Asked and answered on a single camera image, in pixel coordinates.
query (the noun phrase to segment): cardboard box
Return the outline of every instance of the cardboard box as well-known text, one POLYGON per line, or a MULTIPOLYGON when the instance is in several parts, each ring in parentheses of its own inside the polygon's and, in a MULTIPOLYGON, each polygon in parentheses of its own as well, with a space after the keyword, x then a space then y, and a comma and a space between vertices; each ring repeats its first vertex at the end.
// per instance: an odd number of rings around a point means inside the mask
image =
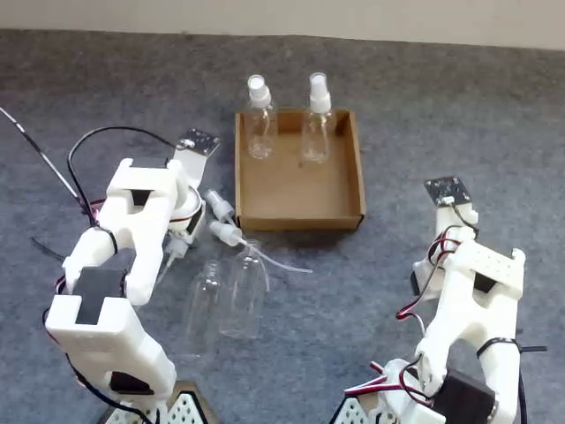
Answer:
POLYGON ((247 153, 242 114, 236 114, 236 217, 243 230, 355 230, 365 216, 355 115, 338 110, 326 163, 300 157, 302 110, 280 110, 272 157, 247 153))

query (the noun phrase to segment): gray carpet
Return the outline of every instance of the gray carpet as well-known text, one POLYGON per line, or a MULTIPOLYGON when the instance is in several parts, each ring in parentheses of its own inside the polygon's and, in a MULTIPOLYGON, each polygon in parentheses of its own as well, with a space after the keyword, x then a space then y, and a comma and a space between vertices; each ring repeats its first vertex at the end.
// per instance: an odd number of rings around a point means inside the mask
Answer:
MULTIPOLYGON (((414 322, 396 323, 411 298, 411 264, 433 235, 425 178, 461 176, 482 234, 527 254, 518 326, 530 420, 562 422, 565 355, 562 230, 565 191, 565 53, 306 37, 0 32, 0 105, 64 168, 66 152, 101 125, 140 125, 174 140, 197 126, 223 139, 204 187, 233 199, 233 113, 245 79, 267 77, 282 106, 304 106, 310 72, 328 74, 335 106, 357 112, 368 216, 359 231, 257 234, 281 261, 272 269, 261 338, 222 338, 214 359, 192 364, 177 332, 190 281, 228 247, 204 240, 140 311, 148 331, 195 378, 223 422, 323 423, 342 390, 372 378, 369 360, 410 357, 414 322)), ((41 328, 59 264, 35 236, 68 254, 86 228, 72 199, 35 152, 0 120, 1 422, 95 422, 104 406, 81 389, 41 328)), ((103 195, 119 160, 165 155, 131 135, 80 152, 87 192, 103 195)), ((429 319, 433 305, 422 307, 429 319)), ((469 348, 453 362, 479 371, 469 348)))

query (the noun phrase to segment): white wall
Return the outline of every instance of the white wall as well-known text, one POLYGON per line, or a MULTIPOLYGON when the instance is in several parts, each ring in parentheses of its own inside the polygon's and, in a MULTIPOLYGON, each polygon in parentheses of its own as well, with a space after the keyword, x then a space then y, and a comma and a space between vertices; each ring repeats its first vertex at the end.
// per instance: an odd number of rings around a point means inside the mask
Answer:
POLYGON ((0 27, 565 49, 564 0, 0 0, 0 27))

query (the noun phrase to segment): white robotic arm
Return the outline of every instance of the white robotic arm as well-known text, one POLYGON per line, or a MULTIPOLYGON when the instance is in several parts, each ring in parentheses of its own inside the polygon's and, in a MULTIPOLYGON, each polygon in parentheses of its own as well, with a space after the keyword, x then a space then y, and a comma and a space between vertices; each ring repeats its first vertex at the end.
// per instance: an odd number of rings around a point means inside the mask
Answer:
POLYGON ((218 139, 189 134, 166 163, 127 158, 119 164, 98 225, 82 234, 64 261, 65 293, 55 296, 45 322, 77 373, 96 390, 153 417, 167 416, 177 374, 133 306, 151 298, 167 232, 189 246, 204 225, 198 185, 218 139), (122 249, 136 254, 129 273, 97 268, 122 249))
MULTIPOLYGON (((390 361, 383 368, 375 367, 384 379, 345 393, 362 395, 359 407, 367 403, 363 396, 376 394, 376 400, 369 402, 372 406, 364 408, 369 411, 368 422, 511 424, 518 400, 516 315, 525 255, 514 249, 506 256, 477 242, 478 214, 458 178, 430 180, 426 188, 438 207, 437 238, 426 258, 414 264, 412 283, 418 298, 396 316, 418 317, 411 309, 421 299, 439 298, 428 328, 421 324, 424 335, 413 362, 417 367, 410 373, 408 362, 390 361), (477 351, 486 383, 447 366, 449 349, 458 339, 470 342, 477 351), (405 384, 398 385, 402 379, 405 384)), ((351 399, 348 402, 358 407, 351 399)))

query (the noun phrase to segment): empty bottle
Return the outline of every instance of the empty bottle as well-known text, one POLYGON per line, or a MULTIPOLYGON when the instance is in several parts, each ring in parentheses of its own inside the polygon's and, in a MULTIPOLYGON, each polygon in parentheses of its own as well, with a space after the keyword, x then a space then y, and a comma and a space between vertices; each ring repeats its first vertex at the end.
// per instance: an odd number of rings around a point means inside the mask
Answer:
POLYGON ((335 125, 326 74, 313 73, 310 75, 310 109, 302 123, 301 153, 305 161, 324 163, 328 160, 335 125))
POLYGON ((186 353, 200 356, 211 352, 218 336, 221 287, 218 262, 207 262, 194 279, 185 326, 186 353))
POLYGON ((267 290, 265 264, 257 255, 259 245, 248 241, 234 259, 228 285, 223 290, 220 331, 235 338, 256 338, 267 290))
POLYGON ((265 159, 273 153, 278 135, 276 107, 263 77, 252 75, 247 86, 249 105, 244 113, 247 150, 255 159, 265 159))

